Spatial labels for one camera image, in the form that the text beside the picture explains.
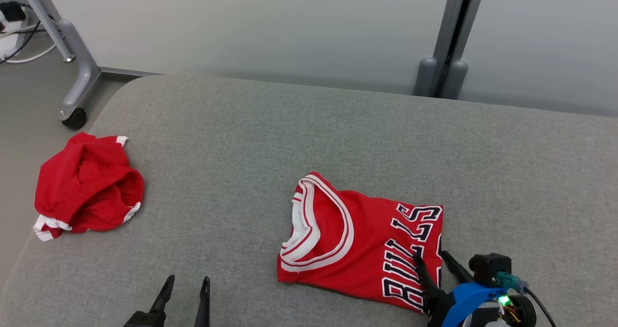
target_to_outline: white partition panel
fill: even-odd
[[[481,0],[459,100],[618,115],[618,0]]]
[[[446,0],[52,0],[101,67],[411,93]]]

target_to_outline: yellow wire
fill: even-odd
[[[512,311],[510,311],[510,310],[507,310],[507,311],[508,311],[508,313],[509,313],[509,314],[511,314],[511,316],[513,316],[513,318],[517,321],[517,323],[520,323],[520,322],[521,322],[521,320],[519,320],[519,319],[517,318],[517,316],[516,316],[515,314],[513,314],[513,312],[512,312]]]

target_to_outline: power strip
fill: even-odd
[[[25,28],[26,26],[28,26],[28,15],[26,15],[26,19],[24,21],[13,21],[11,23],[4,19],[4,15],[2,15],[1,13],[0,18],[2,19],[0,20],[0,23],[4,25],[4,31],[13,31],[17,30],[18,28]],[[22,43],[24,43],[25,35],[26,34],[11,34],[7,37],[2,37],[2,34],[0,34],[0,58],[4,59],[15,53],[15,51],[22,46]]]

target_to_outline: gray rounded bracket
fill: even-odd
[[[435,75],[437,61],[434,58],[424,58],[419,64],[419,72],[417,74],[417,82],[414,85],[412,95],[414,96],[431,96],[431,86]]]
[[[64,35],[68,45],[75,54],[77,65],[79,65],[79,74],[77,80],[73,83],[73,87],[62,101],[62,108],[59,111],[58,120],[66,120],[73,111],[84,100],[86,93],[90,87],[95,84],[97,78],[101,75],[101,70],[97,67],[95,59],[92,57],[82,38],[77,33],[73,23],[66,19],[60,19],[58,25]]]
[[[440,98],[457,100],[462,85],[464,85],[466,73],[468,73],[468,63],[461,60],[453,61],[446,75]]]

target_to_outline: teal connector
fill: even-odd
[[[496,285],[514,289],[519,294],[526,294],[523,289],[528,287],[526,281],[520,280],[517,276],[503,271],[499,271],[498,274],[496,274]]]

